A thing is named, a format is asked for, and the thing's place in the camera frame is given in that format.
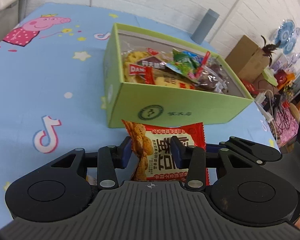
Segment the blue cookie snack packet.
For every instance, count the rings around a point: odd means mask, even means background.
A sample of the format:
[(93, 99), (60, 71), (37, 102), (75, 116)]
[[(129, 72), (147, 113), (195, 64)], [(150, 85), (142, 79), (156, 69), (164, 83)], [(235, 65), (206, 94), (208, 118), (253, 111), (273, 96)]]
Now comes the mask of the blue cookie snack packet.
[(198, 55), (196, 53), (190, 52), (190, 51), (183, 51), (184, 54), (186, 54), (187, 56), (190, 57), (190, 59), (192, 59), (193, 61), (198, 62), (199, 64), (202, 63), (204, 57), (201, 55)]

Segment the dark red dates packet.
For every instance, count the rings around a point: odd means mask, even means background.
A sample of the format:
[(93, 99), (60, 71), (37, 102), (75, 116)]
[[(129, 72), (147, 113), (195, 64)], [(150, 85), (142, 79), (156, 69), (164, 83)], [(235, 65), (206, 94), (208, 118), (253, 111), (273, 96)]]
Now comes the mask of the dark red dates packet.
[(197, 90), (226, 94), (229, 92), (229, 76), (223, 66), (208, 51), (194, 72)]

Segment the light green tissue box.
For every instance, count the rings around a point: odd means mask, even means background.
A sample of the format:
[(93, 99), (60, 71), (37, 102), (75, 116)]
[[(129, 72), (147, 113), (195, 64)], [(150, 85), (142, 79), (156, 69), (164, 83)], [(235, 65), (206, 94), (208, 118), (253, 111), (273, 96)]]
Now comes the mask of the light green tissue box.
[(275, 78), (272, 69), (265, 68), (265, 69), (262, 71), (262, 76), (263, 76), (263, 78), (264, 78), (269, 84), (271, 84), (272, 86), (276, 87), (276, 86), (278, 85), (277, 79)]

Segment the green cardboard box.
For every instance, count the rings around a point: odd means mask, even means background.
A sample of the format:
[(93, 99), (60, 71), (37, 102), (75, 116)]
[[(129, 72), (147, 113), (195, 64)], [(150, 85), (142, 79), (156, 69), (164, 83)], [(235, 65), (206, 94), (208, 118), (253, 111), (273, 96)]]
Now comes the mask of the green cardboard box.
[(131, 25), (113, 25), (103, 75), (110, 128), (222, 124), (253, 100), (220, 55)]

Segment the dark dried plant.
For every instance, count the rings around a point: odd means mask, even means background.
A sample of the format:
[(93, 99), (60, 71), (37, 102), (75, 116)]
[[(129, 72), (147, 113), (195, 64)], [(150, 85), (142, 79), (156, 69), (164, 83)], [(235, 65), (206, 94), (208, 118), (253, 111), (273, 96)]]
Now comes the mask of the dark dried plant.
[(262, 47), (262, 51), (263, 51), (262, 55), (269, 59), (268, 66), (271, 66), (271, 64), (273, 62), (272, 54), (274, 53), (275, 50), (277, 50), (280, 47), (281, 41), (279, 40), (276, 44), (270, 44), (270, 43), (267, 43), (266, 38), (263, 35), (261, 35), (261, 37), (262, 37), (262, 40), (264, 41), (264, 46)]

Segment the green pea snack packet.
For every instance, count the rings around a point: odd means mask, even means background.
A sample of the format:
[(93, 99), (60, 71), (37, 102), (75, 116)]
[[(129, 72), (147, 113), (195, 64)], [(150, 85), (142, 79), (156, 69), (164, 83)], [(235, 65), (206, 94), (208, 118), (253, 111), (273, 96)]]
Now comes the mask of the green pea snack packet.
[(196, 61), (190, 59), (189, 56), (177, 49), (172, 49), (172, 60), (166, 62), (166, 67), (170, 70), (190, 79), (197, 80), (200, 76), (200, 68), (202, 63), (199, 64)]

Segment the blue cartoon tablecloth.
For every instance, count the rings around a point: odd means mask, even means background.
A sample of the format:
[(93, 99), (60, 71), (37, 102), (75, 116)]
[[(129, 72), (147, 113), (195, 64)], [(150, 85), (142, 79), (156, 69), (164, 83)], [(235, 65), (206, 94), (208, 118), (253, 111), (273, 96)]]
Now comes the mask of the blue cartoon tablecloth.
[(114, 23), (189, 40), (168, 25), (132, 14), (82, 5), (47, 3), (28, 16), (70, 22), (41, 31), (28, 46), (0, 43), (0, 228), (12, 220), (9, 185), (67, 152), (96, 152), (127, 136), (108, 128), (103, 55)]

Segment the white power strip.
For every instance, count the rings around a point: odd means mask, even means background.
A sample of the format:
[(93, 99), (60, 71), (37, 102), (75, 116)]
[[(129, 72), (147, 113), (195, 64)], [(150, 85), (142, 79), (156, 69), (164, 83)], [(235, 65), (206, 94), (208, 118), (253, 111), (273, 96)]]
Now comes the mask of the white power strip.
[(268, 123), (274, 121), (274, 110), (272, 107), (273, 98), (274, 95), (270, 90), (259, 92), (254, 98), (259, 111), (263, 114)]

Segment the blue paper fan decoration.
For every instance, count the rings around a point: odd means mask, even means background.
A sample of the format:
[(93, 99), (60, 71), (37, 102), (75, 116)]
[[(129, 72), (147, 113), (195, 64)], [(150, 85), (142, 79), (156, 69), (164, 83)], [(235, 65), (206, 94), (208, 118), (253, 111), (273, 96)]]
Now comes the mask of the blue paper fan decoration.
[(293, 52), (296, 42), (300, 36), (300, 28), (296, 26), (293, 20), (284, 20), (277, 30), (273, 33), (271, 40), (282, 49), (284, 55)]

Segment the red biscuit snack packet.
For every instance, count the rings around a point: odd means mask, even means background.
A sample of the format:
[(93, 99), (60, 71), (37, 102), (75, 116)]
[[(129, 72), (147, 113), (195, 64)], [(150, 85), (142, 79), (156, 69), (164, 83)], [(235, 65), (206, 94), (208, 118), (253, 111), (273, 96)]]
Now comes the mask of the red biscuit snack packet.
[(139, 163), (132, 176), (133, 181), (185, 182), (188, 168), (178, 168), (171, 153), (170, 140), (176, 136), (181, 144), (206, 148), (202, 122), (180, 126), (160, 127), (123, 120), (132, 139), (132, 150)]

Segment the brown cardboard box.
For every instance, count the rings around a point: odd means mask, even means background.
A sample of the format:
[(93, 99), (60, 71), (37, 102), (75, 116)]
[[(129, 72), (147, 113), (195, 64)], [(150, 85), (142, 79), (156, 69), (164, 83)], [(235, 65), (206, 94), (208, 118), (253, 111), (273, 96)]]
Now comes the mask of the brown cardboard box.
[(225, 61), (241, 80), (253, 83), (269, 65), (269, 57), (263, 54), (259, 45), (243, 35)]

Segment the clear galette chip bag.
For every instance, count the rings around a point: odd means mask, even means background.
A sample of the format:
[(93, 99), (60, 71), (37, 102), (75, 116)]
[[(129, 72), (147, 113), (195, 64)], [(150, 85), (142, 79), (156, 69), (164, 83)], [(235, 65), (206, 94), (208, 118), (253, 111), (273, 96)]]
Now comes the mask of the clear galette chip bag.
[(148, 68), (165, 69), (164, 54), (151, 48), (124, 51), (123, 73), (126, 82), (146, 83)]

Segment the grey cylindrical bottle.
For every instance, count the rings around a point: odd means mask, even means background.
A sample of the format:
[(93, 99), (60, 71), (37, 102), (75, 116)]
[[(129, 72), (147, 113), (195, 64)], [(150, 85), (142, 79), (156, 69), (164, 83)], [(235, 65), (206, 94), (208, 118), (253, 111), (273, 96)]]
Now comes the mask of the grey cylindrical bottle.
[(207, 37), (208, 33), (214, 26), (215, 22), (218, 20), (219, 14), (212, 9), (209, 9), (204, 17), (202, 18), (200, 24), (191, 36), (192, 41), (197, 44), (202, 44), (202, 42)]

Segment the yellow red cracker packet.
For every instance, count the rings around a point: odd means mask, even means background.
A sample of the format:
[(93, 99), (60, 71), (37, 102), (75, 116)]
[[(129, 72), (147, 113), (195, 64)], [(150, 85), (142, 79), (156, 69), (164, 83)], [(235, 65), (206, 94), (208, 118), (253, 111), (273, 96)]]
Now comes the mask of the yellow red cracker packet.
[(154, 69), (152, 72), (153, 83), (157, 86), (165, 86), (172, 88), (195, 89), (193, 83), (185, 77), (177, 73), (164, 72)]

